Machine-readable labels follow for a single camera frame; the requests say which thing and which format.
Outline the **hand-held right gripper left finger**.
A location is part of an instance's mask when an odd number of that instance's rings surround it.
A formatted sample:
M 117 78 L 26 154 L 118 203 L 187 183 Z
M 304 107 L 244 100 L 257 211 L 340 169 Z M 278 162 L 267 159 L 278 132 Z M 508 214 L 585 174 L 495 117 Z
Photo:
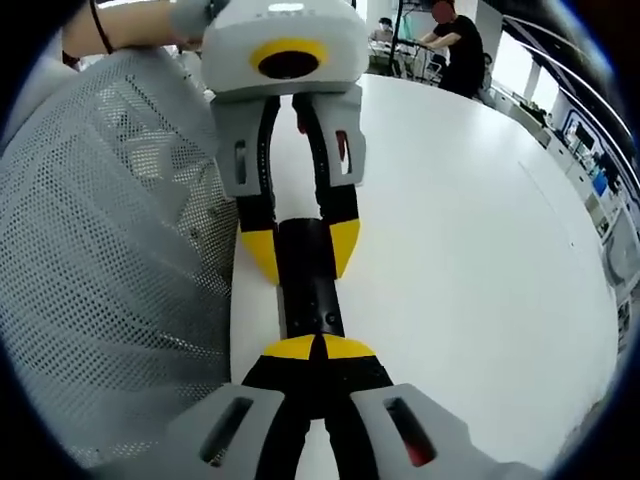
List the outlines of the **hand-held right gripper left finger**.
M 97 479 L 293 479 L 311 417 L 304 401 L 315 334 L 266 348 L 240 384 L 225 384 L 168 425 L 148 452 L 94 470 Z

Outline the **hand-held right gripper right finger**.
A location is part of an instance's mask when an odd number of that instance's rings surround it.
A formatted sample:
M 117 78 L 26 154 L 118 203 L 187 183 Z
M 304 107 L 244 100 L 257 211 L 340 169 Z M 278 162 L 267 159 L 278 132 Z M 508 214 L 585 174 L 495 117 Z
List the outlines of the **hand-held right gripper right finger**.
M 362 342 L 326 335 L 335 399 L 325 427 L 342 479 L 540 479 L 475 447 L 467 424 L 411 384 L 395 384 Z

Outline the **person's left hand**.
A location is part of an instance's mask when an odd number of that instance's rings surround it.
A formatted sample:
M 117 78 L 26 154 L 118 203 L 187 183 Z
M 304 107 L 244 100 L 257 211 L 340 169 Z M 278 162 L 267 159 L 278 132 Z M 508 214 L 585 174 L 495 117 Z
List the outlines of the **person's left hand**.
M 208 23 L 206 1 L 142 1 L 104 10 L 114 48 L 201 46 Z

